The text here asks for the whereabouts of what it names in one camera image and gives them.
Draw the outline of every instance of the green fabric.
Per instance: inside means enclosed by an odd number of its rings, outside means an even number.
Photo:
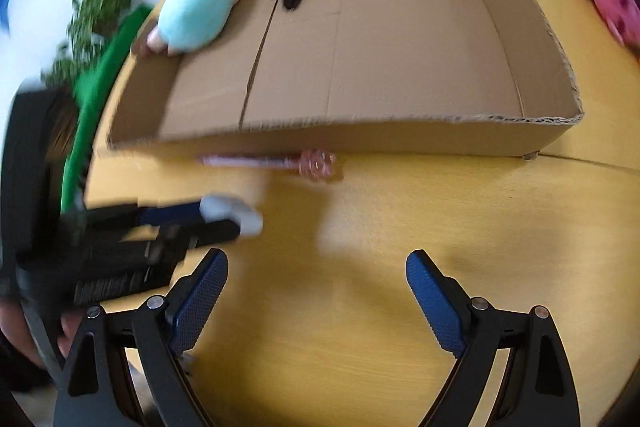
[[[65,174],[62,180],[62,212],[74,205],[76,190],[80,182],[82,168],[94,143],[104,105],[107,103],[111,87],[129,55],[131,43],[138,34],[142,23],[151,13],[149,6],[139,6],[123,20],[118,33],[106,47],[98,65],[83,73],[74,85],[73,94],[80,108],[78,130],[74,147],[66,159]]]

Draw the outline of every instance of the wooden table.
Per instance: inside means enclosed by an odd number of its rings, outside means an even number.
[[[89,204],[229,192],[264,214],[259,238],[225,248],[229,279],[196,346],[194,386],[222,425],[417,425],[454,360],[407,286],[404,260],[416,248],[496,307],[548,306],[582,425],[609,408],[640,356],[640,69],[586,0],[538,1],[587,111],[545,152],[577,159],[345,155],[343,178],[325,185],[108,153],[125,66],[98,133]],[[474,426],[486,421],[505,361]]]

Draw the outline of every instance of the metal bolt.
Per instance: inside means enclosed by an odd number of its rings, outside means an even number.
[[[546,319],[549,316],[549,310],[547,310],[544,306],[536,306],[534,312],[541,319]]]
[[[146,307],[150,310],[155,310],[164,304],[164,297],[161,295],[154,295],[153,297],[149,297],[149,300],[146,302]]]
[[[489,307],[489,301],[483,297],[474,297],[471,299],[471,305],[480,311],[484,311]]]
[[[94,319],[95,317],[97,317],[98,315],[100,315],[100,306],[91,306],[87,311],[86,311],[86,316],[90,319]]]

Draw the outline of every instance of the cardboard box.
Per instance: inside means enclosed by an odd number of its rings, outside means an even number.
[[[523,156],[581,117],[535,0],[240,0],[207,48],[136,61],[108,140],[159,155]]]

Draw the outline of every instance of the light blue plush toy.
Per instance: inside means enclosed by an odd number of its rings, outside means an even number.
[[[146,40],[156,53],[192,52],[209,44],[222,31],[239,0],[165,0],[158,26]]]

